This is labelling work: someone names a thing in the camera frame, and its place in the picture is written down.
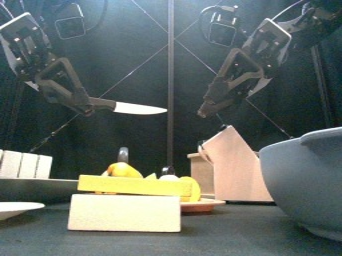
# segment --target knife blade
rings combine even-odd
[[[134,115],[153,115],[167,112],[167,109],[116,101],[113,112]]]

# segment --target yellow sponge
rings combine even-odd
[[[80,175],[77,190],[137,195],[191,196],[192,184],[189,181],[181,180]]]

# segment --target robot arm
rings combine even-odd
[[[342,4],[328,10],[324,1],[299,1],[293,20],[264,19],[240,48],[232,48],[203,97],[197,115],[212,116],[251,96],[271,81],[285,55],[313,46],[342,25]]]
[[[30,14],[13,18],[0,3],[0,18],[0,40],[10,69],[49,103],[58,103],[84,116],[97,109],[125,114],[165,112],[162,108],[89,97],[69,60],[52,53],[48,37]]]

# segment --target wooden block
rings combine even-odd
[[[20,152],[5,150],[2,152],[2,161],[0,166],[0,177],[17,178],[18,168],[21,163]]]
[[[36,176],[37,179],[48,179],[52,165],[52,157],[38,155]]]
[[[232,126],[203,143],[199,153],[213,166],[215,199],[272,202],[259,158]]]
[[[200,192],[213,195],[213,168],[212,165],[200,157],[199,153],[187,155],[191,166],[191,177],[197,181]]]
[[[74,194],[68,229],[179,232],[179,197]]]
[[[21,164],[18,169],[18,178],[34,178],[38,156],[29,153],[22,153]]]
[[[138,195],[191,196],[191,182],[80,175],[80,191]]]

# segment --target black backdrop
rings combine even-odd
[[[259,22],[295,1],[236,0],[243,27],[251,33]],[[102,1],[78,1],[86,27],[93,26]],[[207,84],[227,56],[227,48],[201,38],[196,20],[203,8],[217,0],[175,0],[173,69],[173,166],[179,175],[189,174],[187,154],[196,152],[199,140],[215,135],[216,118],[201,119],[196,110]],[[168,1],[109,0],[101,26],[85,36],[53,40],[53,45],[74,66],[88,94],[117,101],[167,107],[168,105]],[[332,125],[340,123],[340,30],[323,42],[323,61],[328,85]],[[62,129],[34,151],[53,157],[52,178],[74,179],[78,174],[100,174],[116,161],[120,147],[129,149],[129,163],[142,175],[160,173],[167,165],[167,114],[122,115],[97,111],[77,116],[60,105],[48,104],[38,93],[22,86],[0,61],[0,148],[28,152],[64,124]],[[251,102],[285,132],[297,137],[327,127],[313,70],[311,51],[291,56],[277,77]],[[287,139],[244,101],[220,113],[253,150]]]

